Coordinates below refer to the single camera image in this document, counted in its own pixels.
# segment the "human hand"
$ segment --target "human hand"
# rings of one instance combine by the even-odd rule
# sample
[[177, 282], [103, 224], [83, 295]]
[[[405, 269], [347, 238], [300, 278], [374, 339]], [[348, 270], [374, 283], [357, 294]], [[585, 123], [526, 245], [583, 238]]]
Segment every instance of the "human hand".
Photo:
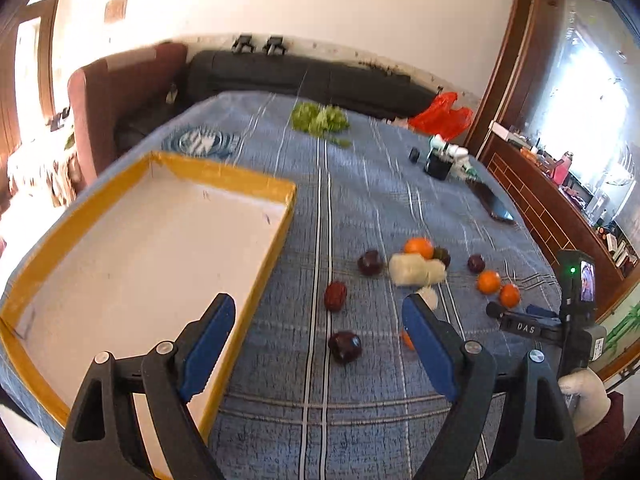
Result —
[[574, 413], [574, 429], [577, 436], [591, 431], [609, 413], [611, 400], [607, 397], [604, 384], [590, 368], [561, 377], [558, 386], [563, 394], [577, 394], [580, 397]]

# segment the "red plastic bag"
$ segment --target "red plastic bag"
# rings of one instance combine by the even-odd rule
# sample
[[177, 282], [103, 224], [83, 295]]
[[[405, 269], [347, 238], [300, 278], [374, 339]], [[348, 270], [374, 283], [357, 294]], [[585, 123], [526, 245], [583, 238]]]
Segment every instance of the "red plastic bag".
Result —
[[442, 139], [453, 140], [471, 126], [473, 110], [462, 107], [452, 110], [458, 99], [456, 92], [444, 92], [437, 95], [431, 106], [418, 116], [409, 119], [409, 124], [416, 130], [428, 135], [440, 135]]

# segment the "maroon sleeve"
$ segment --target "maroon sleeve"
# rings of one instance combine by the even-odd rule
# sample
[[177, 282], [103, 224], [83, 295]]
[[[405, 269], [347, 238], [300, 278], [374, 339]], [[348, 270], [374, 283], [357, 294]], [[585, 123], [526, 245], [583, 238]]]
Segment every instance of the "maroon sleeve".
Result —
[[602, 422], [578, 437], [584, 480], [596, 480], [625, 442], [623, 396], [617, 392], [611, 392], [609, 399], [611, 399], [611, 407]]

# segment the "orange fruit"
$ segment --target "orange fruit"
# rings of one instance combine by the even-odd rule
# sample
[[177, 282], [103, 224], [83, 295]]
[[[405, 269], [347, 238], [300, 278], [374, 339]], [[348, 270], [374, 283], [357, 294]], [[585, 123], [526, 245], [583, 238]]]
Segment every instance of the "orange fruit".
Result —
[[500, 291], [500, 303], [507, 308], [513, 308], [520, 303], [520, 290], [512, 283], [505, 285]]
[[405, 253], [420, 254], [425, 260], [433, 258], [433, 244], [427, 238], [409, 238], [404, 244]]
[[495, 270], [483, 270], [476, 281], [478, 290], [483, 294], [495, 294], [500, 290], [500, 274]]
[[411, 338], [409, 338], [409, 335], [406, 332], [406, 330], [402, 330], [402, 341], [404, 342], [404, 344], [407, 346], [409, 350], [413, 350], [415, 352], [414, 344], [411, 342]]

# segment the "black phone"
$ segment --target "black phone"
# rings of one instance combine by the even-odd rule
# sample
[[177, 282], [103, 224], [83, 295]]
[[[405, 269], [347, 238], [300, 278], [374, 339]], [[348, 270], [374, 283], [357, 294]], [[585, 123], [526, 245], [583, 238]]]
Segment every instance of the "black phone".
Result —
[[477, 180], [467, 180], [466, 184], [471, 188], [471, 191], [474, 192], [474, 195], [480, 199], [480, 203], [484, 206], [491, 218], [507, 224], [515, 223], [509, 210], [501, 200], [494, 195], [494, 192], [491, 191], [487, 184], [478, 182]]

